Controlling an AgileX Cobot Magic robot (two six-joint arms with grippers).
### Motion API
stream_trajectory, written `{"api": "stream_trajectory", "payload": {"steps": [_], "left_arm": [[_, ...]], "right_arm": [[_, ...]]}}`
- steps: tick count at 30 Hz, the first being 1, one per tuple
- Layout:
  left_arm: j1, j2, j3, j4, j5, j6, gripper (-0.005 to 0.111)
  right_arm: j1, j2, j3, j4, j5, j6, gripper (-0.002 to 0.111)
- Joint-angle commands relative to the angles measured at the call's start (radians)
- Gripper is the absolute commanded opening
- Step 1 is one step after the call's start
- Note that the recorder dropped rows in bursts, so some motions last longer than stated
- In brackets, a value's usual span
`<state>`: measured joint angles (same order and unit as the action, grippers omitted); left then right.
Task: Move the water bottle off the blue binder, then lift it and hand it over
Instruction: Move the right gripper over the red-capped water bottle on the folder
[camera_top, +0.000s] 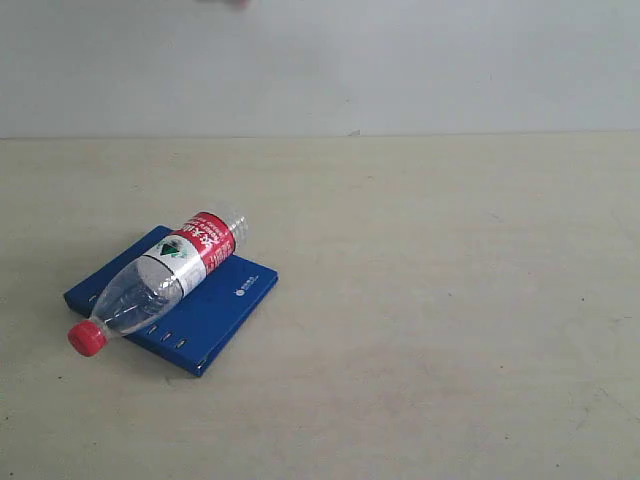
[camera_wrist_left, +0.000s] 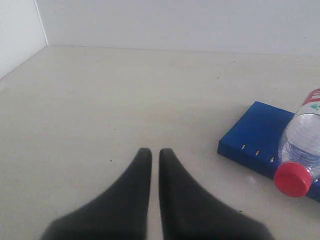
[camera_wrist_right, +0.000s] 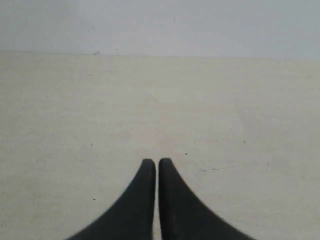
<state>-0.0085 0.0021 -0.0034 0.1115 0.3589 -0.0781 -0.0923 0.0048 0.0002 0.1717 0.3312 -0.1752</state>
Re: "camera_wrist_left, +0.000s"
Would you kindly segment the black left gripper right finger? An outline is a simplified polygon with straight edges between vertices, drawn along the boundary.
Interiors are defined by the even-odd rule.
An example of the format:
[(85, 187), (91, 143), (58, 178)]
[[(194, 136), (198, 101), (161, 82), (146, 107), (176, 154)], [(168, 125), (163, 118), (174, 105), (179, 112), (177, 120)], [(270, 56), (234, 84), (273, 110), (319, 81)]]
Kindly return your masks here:
[(171, 148), (159, 152), (165, 240), (272, 240), (268, 228), (221, 202), (188, 173)]

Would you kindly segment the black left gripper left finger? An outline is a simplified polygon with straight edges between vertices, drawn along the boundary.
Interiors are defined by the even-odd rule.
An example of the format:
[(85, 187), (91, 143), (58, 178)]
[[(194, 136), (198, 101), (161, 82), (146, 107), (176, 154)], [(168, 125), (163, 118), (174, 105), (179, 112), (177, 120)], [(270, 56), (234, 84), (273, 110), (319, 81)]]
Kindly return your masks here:
[(140, 148), (123, 174), (101, 195), (54, 220), (43, 240), (144, 240), (152, 153)]

